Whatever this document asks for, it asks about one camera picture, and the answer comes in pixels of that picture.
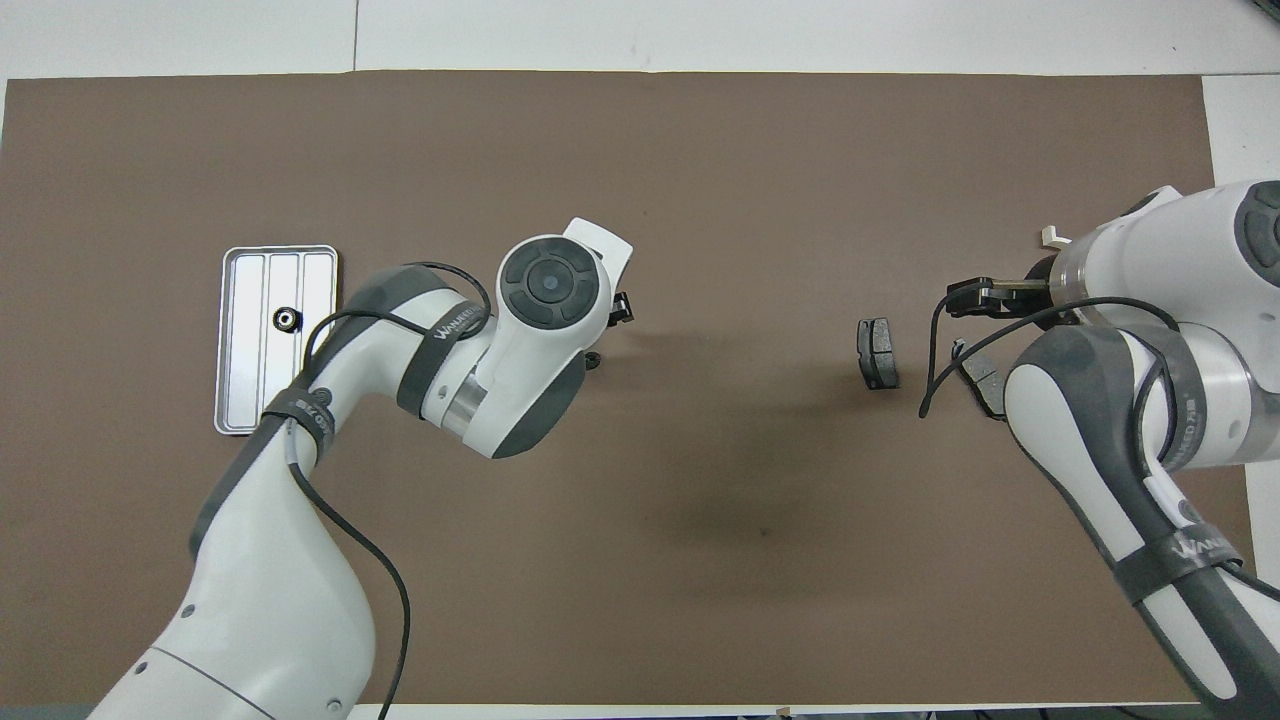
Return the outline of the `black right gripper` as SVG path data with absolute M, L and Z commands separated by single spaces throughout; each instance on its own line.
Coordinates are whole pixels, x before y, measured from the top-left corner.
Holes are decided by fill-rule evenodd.
M 1024 318 L 1050 309 L 1048 290 L 1052 258 L 1042 258 L 1021 281 L 977 277 L 951 284 L 945 296 L 950 316 Z

